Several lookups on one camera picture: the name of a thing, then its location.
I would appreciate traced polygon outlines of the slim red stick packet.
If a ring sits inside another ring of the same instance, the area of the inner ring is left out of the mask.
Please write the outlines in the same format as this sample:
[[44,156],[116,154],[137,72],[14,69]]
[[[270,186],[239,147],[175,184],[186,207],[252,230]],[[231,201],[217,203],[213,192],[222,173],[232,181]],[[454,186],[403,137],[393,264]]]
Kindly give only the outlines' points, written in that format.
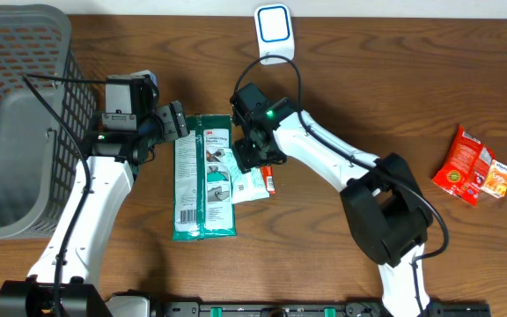
[[273,177],[273,169],[271,166],[262,166],[261,174],[263,176],[263,180],[265,182],[266,190],[274,195],[276,193],[274,177]]

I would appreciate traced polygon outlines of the teal wet wipes packet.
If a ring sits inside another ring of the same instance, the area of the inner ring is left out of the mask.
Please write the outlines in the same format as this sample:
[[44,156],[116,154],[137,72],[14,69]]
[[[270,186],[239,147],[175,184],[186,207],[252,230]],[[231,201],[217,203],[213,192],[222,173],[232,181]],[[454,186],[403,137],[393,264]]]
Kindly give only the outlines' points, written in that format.
[[233,204],[269,198],[269,192],[259,168],[255,167],[248,173],[242,173],[230,148],[224,149],[221,159],[230,174]]

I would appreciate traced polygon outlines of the green white packet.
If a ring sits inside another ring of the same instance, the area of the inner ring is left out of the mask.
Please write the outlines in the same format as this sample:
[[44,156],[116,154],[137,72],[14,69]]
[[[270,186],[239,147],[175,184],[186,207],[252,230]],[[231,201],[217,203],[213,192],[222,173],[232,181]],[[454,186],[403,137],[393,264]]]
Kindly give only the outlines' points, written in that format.
[[174,145],[173,240],[236,234],[231,176],[223,160],[231,145],[227,114],[187,118],[189,134]]

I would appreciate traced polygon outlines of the large red snack bag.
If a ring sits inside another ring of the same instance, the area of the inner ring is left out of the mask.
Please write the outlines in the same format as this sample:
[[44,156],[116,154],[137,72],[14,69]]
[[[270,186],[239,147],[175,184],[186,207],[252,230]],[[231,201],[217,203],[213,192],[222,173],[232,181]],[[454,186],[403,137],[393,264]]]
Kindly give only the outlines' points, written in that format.
[[490,148],[459,126],[445,162],[432,181],[450,195],[476,206],[494,158]]

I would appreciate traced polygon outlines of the small orange snack packet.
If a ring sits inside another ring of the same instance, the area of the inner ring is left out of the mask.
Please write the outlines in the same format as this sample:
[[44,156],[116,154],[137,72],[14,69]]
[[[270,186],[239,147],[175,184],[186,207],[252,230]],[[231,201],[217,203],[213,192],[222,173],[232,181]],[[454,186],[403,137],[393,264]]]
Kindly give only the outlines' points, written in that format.
[[493,159],[481,190],[495,198],[505,197],[507,192],[507,165]]

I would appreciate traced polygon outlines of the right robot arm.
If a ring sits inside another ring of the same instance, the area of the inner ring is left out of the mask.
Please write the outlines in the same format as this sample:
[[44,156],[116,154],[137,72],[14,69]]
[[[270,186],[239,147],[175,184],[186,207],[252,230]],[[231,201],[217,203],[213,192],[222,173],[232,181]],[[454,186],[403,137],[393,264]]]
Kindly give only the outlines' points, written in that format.
[[423,207],[407,162],[360,151],[321,127],[307,111],[284,98],[231,98],[232,119],[244,131],[233,145],[239,167],[283,163],[293,157],[338,192],[353,240],[377,263],[382,303],[393,316],[420,316],[425,291],[423,254],[432,216]]

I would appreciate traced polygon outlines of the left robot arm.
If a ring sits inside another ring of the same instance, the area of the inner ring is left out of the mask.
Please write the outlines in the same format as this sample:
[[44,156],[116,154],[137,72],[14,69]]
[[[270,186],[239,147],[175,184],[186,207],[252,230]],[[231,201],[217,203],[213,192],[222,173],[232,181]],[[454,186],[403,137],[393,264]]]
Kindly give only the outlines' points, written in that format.
[[142,165],[157,144],[188,136],[183,106],[172,101],[146,110],[130,130],[112,130],[106,120],[133,113],[104,113],[80,144],[74,186],[58,226],[23,281],[0,289],[1,316],[160,316],[152,296],[128,290],[109,300],[97,285],[117,214]]

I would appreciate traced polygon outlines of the white barcode scanner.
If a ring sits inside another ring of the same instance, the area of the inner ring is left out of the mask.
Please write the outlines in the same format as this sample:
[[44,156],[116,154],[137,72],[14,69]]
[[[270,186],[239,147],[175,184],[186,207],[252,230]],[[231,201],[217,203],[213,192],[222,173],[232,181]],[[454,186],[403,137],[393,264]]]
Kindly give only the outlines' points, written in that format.
[[293,60],[295,40],[290,9],[285,4],[266,4],[253,14],[261,64],[286,63]]

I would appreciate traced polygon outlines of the grey plastic mesh basket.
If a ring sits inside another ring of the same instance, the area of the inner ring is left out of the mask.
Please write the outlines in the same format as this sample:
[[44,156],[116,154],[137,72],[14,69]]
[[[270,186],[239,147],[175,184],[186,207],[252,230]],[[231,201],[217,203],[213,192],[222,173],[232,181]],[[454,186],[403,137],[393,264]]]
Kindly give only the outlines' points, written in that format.
[[0,240],[45,238],[67,203],[77,154],[50,105],[77,138],[96,99],[55,7],[0,5]]

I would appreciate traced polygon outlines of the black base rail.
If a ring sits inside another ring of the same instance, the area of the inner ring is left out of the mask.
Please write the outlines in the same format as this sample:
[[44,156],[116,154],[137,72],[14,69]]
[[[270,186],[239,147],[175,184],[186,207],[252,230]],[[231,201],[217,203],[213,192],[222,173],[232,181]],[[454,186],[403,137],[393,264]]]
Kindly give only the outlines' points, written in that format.
[[[379,302],[345,304],[201,304],[171,302],[160,306],[159,317],[388,317],[391,314]],[[487,304],[430,303],[418,316],[490,317]]]

